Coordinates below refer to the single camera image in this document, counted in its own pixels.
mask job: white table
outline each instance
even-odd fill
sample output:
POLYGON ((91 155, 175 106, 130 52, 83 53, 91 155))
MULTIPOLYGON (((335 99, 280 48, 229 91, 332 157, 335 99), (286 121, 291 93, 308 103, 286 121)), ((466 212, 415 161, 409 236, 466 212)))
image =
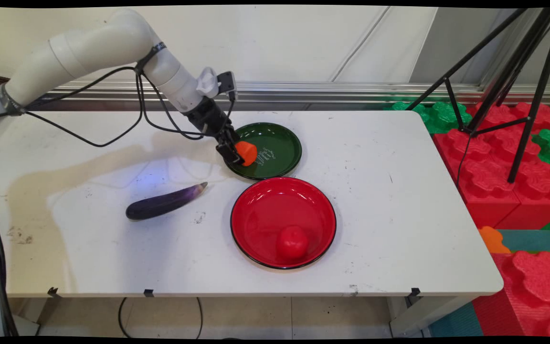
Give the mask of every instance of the white table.
MULTIPOLYGON (((135 112, 40 113, 99 143, 135 112)), ((166 126, 164 113, 149 113, 166 126)), ((173 114, 183 128, 192 126, 173 114)), ((419 115, 411 111, 235 112, 235 127, 273 122, 303 145, 289 175, 332 202, 337 233, 305 268, 274 270, 231 237, 233 203, 253 181, 228 170, 213 139, 142 121, 94 148, 30 116, 0 122, 0 232, 11 297, 408 296, 394 335, 425 327, 503 287, 419 115), (208 181, 172 213, 132 222, 127 206, 208 181)), ((391 307, 398 307, 396 302, 391 307)))

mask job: red foam block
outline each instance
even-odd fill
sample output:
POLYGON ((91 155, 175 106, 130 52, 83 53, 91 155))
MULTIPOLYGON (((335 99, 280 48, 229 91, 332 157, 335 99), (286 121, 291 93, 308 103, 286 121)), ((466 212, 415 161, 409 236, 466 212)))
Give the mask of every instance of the red foam block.
POLYGON ((460 194, 477 227, 494 226, 518 207, 514 185, 506 181, 506 170, 497 163, 464 161, 460 194))
POLYGON ((550 222, 550 165, 522 162, 513 190, 520 204, 496 229, 541 229, 550 222))
MULTIPOLYGON (((433 140, 455 182, 468 134, 452 129, 435 134, 433 140)), ((506 183, 506 172, 492 161, 490 151, 491 146, 480 136, 471 139, 460 175, 460 194, 479 228, 496 226, 519 205, 513 186, 506 183)))
MULTIPOLYGON (((492 131, 489 133, 491 135, 485 137, 485 141, 491 146, 489 155, 491 155, 495 162, 504 166, 504 168, 509 171, 513 165, 513 160, 515 159, 522 133, 522 127, 512 126, 492 131)), ((540 161, 539 153, 540 146, 528 140, 521 161, 540 161)))
MULTIPOLYGON (((432 137, 436 149, 447 166, 451 177, 456 180, 458 177, 458 167, 460 160, 464 155, 465 147, 468 143, 468 134, 462 133, 457 129, 451 129, 446 134, 434 134, 432 137)), ((471 139, 468 146, 468 152, 464 161, 486 161, 489 159, 491 147, 480 137, 471 139)))
MULTIPOLYGON (((474 117, 478 109, 480 109, 483 102, 480 102, 473 107, 468 107, 467 112, 474 117)), ((496 107, 492 105, 487 112, 487 116, 481 122, 478 130, 487 129, 489 127, 497 126, 498 124, 504 124, 516 120, 517 117, 510 112, 510 108, 506 105, 496 107)))
POLYGON ((550 253, 492 253, 504 288, 472 301, 484 335, 550 337, 550 253))
MULTIPOLYGON (((531 104, 518 103, 517 106, 510 109, 511 114, 516 118, 528 117, 531 104)), ((539 105, 539 110, 536 113, 536 119, 532 127, 532 135, 537 135, 542 129, 550 130, 550 107, 544 104, 539 105)))

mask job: red bowl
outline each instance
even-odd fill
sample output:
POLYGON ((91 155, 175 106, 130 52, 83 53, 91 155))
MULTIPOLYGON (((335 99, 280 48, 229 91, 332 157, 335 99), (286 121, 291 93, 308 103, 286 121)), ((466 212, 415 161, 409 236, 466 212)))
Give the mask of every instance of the red bowl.
POLYGON ((274 269, 313 263, 330 247, 336 230, 337 220, 328 198, 296 178, 269 178, 251 185, 237 198, 231 212, 237 246, 256 263, 274 269), (291 227, 300 227, 304 233, 301 237, 308 241, 306 253, 299 258, 281 250, 280 233, 291 227))

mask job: tripod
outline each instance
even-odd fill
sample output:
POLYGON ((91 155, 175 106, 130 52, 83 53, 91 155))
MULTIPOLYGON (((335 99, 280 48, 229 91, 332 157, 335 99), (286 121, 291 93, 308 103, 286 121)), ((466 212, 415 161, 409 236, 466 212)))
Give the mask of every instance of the tripod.
POLYGON ((513 55, 511 56, 509 61, 506 63, 506 66, 500 73, 500 76, 498 76, 497 80, 494 82, 493 87, 489 90, 489 92, 487 93, 487 96, 485 96, 485 99, 483 100, 483 104, 478 109, 474 118, 472 118, 472 120, 468 123, 467 126, 465 126, 462 122, 460 110, 458 109, 458 105, 455 102, 455 96, 451 88, 451 83, 449 81, 449 78, 458 69, 460 69, 461 66, 467 63, 469 59, 475 56, 476 53, 478 53, 483 47, 485 47, 485 45, 487 45, 490 41, 492 41, 500 32, 506 29, 511 24, 511 22, 515 21, 515 19, 517 19, 517 17, 519 17, 525 11, 526 9, 517 9, 517 11, 511 14, 510 17, 508 17, 505 21, 502 22, 502 24, 500 24, 497 28, 495 28, 495 30, 493 30, 489 35, 487 35, 487 37, 485 37, 477 46, 472 48, 470 52, 468 52, 464 57, 462 57, 462 59, 458 63, 456 63, 451 69, 449 69, 444 76, 439 78, 436 81, 436 83, 434 83, 421 96, 419 96, 419 98, 415 100, 415 102, 413 102, 406 108, 407 110, 413 109, 419 103, 421 103, 422 100, 424 100, 427 96, 429 96, 432 92, 434 92, 434 90, 437 87, 445 83, 445 87, 447 88, 447 93, 449 94, 449 99, 451 100, 451 105, 454 108, 455 117, 458 121, 458 130, 463 131, 465 133, 469 133, 469 138, 468 138, 469 143, 471 138, 476 137, 477 135, 480 135, 482 133, 487 133, 489 131, 510 127, 515 124, 525 123, 523 133, 521 134, 521 140, 519 141, 519 146, 517 147, 517 153, 515 154, 515 159, 513 160, 513 165, 511 166, 510 172, 508 174, 509 183, 515 182, 515 177, 517 176, 517 170, 519 170, 519 165, 521 164, 521 159, 526 149, 526 144, 528 143, 530 132, 532 131, 532 126, 534 124, 534 120, 536 119, 536 114, 539 110, 540 101, 542 100, 544 89, 546 87, 546 83, 550 76, 550 48, 546 56, 546 61, 544 61, 544 67, 543 67, 542 73, 540 74, 539 84, 536 88, 536 92, 532 100, 532 106, 530 107, 528 117, 513 120, 511 122, 507 122, 504 124, 498 124, 497 126, 489 127, 487 129, 477 130, 477 128, 481 125, 481 123, 485 119, 487 112, 491 108, 491 105, 494 104, 494 102, 497 101, 496 106, 498 107, 502 105, 504 98, 506 98, 511 87, 517 80, 517 76, 521 72, 521 69, 523 68, 525 63, 528 61, 530 56, 532 56, 532 53, 534 52, 534 50, 536 50, 537 46, 540 44, 540 42, 542 41, 542 39, 544 38, 548 30, 550 30, 550 25, 549 25, 550 7, 545 7, 544 9, 542 9, 542 11, 538 15, 534 23, 528 30, 528 33, 526 33, 526 35, 523 37, 521 42, 519 42, 519 45, 513 52, 513 55))

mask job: green plate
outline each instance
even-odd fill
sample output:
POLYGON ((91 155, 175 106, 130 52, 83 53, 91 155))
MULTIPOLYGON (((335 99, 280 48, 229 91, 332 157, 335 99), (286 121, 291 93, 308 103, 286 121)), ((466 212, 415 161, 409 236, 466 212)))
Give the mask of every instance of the green plate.
POLYGON ((226 165, 241 177, 262 180, 281 177, 290 172, 301 159, 303 149, 290 129, 275 123, 253 123, 236 130, 242 141, 258 149, 258 157, 247 167, 226 165))

